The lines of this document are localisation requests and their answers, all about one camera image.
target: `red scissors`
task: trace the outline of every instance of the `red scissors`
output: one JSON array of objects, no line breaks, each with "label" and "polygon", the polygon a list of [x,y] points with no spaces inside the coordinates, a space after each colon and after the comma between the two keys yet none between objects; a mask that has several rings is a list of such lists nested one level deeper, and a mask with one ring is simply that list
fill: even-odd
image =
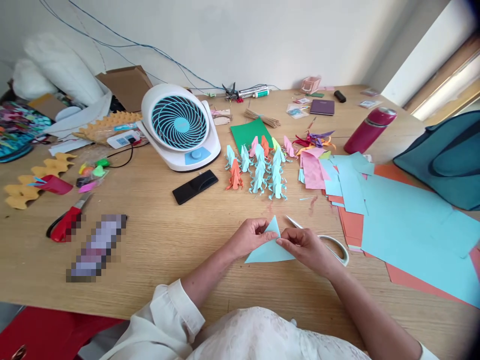
[{"label": "red scissors", "polygon": [[77,222],[81,220],[82,207],[89,199],[91,193],[87,192],[70,210],[55,220],[47,229],[46,237],[57,243],[66,243],[72,240],[72,228],[77,228]]}]

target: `scissors handle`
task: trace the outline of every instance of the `scissors handle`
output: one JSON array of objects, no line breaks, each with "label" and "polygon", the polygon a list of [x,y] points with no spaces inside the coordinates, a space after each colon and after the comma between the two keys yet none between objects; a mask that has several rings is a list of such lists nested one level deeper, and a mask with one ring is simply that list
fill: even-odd
[{"label": "scissors handle", "polygon": [[81,213],[81,209],[72,206],[55,226],[51,232],[50,238],[57,243],[70,241],[72,228],[76,229],[76,222],[79,221]]},{"label": "scissors handle", "polygon": [[343,258],[340,258],[336,253],[335,251],[333,251],[328,245],[326,245],[327,249],[331,251],[331,253],[333,255],[335,255],[335,257],[342,263],[343,266],[347,266],[349,264],[349,261],[350,261],[350,255],[349,255],[349,252],[347,251],[347,249],[345,248],[345,246],[340,242],[338,241],[336,238],[333,238],[331,236],[327,236],[327,235],[318,235],[318,238],[319,239],[328,239],[328,240],[331,240],[333,241],[335,244],[337,244],[340,249],[341,249],[341,253],[343,254]]}]

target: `teal bag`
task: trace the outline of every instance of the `teal bag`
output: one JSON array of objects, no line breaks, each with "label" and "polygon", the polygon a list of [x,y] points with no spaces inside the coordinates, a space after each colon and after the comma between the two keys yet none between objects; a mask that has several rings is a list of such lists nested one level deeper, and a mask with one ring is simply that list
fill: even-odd
[{"label": "teal bag", "polygon": [[393,162],[450,204],[480,210],[480,110],[425,128]]}]

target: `desk fan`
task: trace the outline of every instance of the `desk fan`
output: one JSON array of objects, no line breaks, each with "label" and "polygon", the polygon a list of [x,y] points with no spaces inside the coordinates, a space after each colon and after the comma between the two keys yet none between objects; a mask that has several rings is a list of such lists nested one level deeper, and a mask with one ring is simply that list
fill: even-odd
[{"label": "desk fan", "polygon": [[207,166],[220,154],[220,141],[207,101],[183,87],[159,84],[141,102],[136,124],[170,169],[186,173]]}]

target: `white blouse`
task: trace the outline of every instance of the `white blouse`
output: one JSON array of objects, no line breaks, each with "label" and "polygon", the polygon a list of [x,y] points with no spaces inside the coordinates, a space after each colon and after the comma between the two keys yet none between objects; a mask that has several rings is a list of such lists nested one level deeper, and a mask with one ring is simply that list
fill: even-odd
[{"label": "white blouse", "polygon": [[[370,359],[345,340],[299,329],[262,307],[232,311],[200,332],[204,323],[180,280],[159,285],[100,360]],[[438,358],[422,345],[420,360]]]}]

